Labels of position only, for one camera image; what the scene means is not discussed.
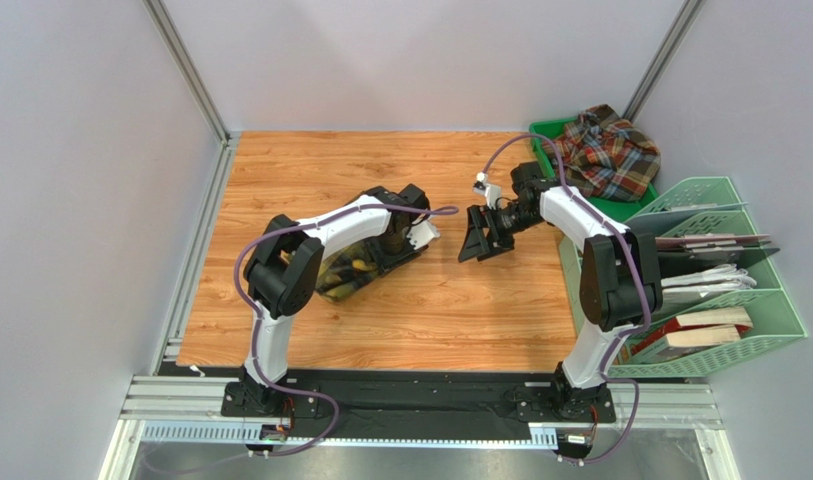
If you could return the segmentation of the yellow plaid long sleeve shirt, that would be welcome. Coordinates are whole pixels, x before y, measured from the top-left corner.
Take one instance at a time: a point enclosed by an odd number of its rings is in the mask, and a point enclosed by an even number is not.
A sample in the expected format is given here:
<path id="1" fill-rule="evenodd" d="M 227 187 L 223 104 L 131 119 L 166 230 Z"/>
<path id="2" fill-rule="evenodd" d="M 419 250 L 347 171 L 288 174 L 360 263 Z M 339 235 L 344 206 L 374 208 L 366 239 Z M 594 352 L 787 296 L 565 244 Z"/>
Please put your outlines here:
<path id="1" fill-rule="evenodd" d="M 344 302 L 395 269 L 406 253 L 405 245 L 384 247 L 381 240 L 351 244 L 322 261 L 315 292 L 331 303 Z"/>

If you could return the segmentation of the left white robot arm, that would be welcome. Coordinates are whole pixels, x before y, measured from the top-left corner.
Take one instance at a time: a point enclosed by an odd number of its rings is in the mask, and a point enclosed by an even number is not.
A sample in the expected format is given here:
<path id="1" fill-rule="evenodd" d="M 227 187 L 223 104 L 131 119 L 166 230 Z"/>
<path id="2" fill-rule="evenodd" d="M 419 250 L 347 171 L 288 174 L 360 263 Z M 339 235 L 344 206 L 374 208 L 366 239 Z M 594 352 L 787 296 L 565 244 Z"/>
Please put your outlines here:
<path id="1" fill-rule="evenodd" d="M 414 184 L 399 192 L 382 186 L 317 217 L 274 217 L 258 241 L 241 253 L 235 280 L 253 310 L 253 339 L 240 388 L 264 411 L 287 372 L 292 324 L 313 295 L 342 302 L 371 282 L 417 259 L 438 238 L 426 193 Z"/>

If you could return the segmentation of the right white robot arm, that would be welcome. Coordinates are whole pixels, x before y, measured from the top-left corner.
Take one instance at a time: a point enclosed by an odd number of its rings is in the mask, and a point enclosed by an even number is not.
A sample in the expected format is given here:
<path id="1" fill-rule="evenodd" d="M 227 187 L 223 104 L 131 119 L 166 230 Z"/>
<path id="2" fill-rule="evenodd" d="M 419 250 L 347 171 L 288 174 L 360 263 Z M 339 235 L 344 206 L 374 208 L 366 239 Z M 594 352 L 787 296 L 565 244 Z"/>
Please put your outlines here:
<path id="1" fill-rule="evenodd" d="M 565 396 L 597 391 L 606 370 L 635 330 L 652 320 L 663 292 L 656 242 L 610 219 L 580 191 L 541 175 L 535 162 L 511 172 L 515 199 L 499 206 L 501 189 L 486 171 L 473 190 L 483 204 L 467 210 L 460 262 L 478 261 L 513 250 L 515 235 L 537 224 L 559 229 L 582 255 L 578 301 L 585 321 L 575 346 L 560 363 L 557 381 Z"/>

